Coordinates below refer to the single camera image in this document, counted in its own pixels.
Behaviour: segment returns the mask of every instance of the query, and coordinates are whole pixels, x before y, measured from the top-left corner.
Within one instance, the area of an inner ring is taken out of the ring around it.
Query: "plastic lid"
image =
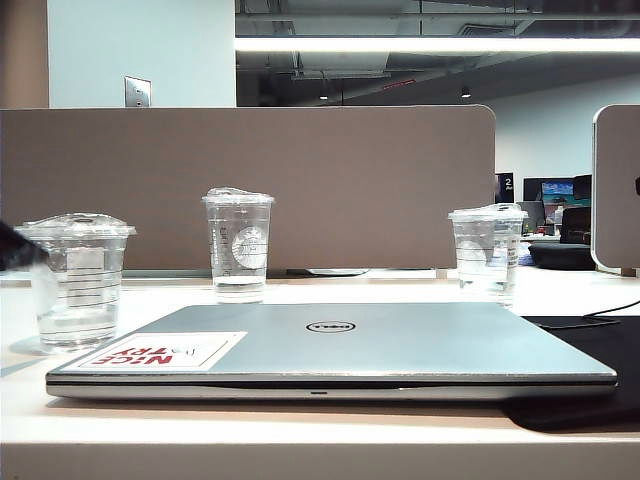
[[[32,239],[127,237],[136,229],[122,220],[100,213],[67,213],[25,222],[16,230]]]
[[[480,208],[466,210],[454,210],[449,214],[449,219],[454,222],[482,222],[493,220],[522,221],[529,214],[523,212],[517,203],[495,203]]]
[[[240,203],[273,203],[273,197],[264,193],[246,192],[233,187],[212,188],[202,197],[205,203],[237,205]]]

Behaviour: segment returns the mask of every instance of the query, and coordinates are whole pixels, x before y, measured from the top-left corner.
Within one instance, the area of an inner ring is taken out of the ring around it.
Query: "fluorescent light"
[[[238,37],[238,52],[640,52],[640,38]]]

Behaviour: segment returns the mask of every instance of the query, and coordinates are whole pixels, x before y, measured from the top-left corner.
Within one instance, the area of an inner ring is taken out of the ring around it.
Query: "red and white sticker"
[[[64,368],[70,372],[204,372],[247,332],[134,333]]]

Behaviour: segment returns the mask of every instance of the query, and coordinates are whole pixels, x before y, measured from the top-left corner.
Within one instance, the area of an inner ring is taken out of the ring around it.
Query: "black desk mat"
[[[525,317],[542,325],[574,325],[580,317]],[[640,316],[616,316],[622,323],[575,330],[551,331],[567,343],[618,372],[611,395],[558,399],[517,399],[503,405],[516,424],[537,431],[640,423]]]

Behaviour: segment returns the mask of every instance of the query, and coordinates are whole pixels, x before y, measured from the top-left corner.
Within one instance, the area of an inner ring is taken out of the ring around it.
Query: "desk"
[[[2,288],[2,469],[26,479],[635,479],[640,431],[541,434],[491,405],[81,402],[46,394],[73,357],[33,351],[25,284]],[[640,298],[640,279],[520,267],[515,313],[587,313]],[[119,333],[214,299],[206,279],[126,279]],[[462,300],[455,272],[269,281],[265,302]],[[640,314],[640,308],[628,314]]]
[[[529,243],[559,243],[560,235],[540,235],[537,233],[531,235],[523,235],[520,237],[521,242],[529,242]]]

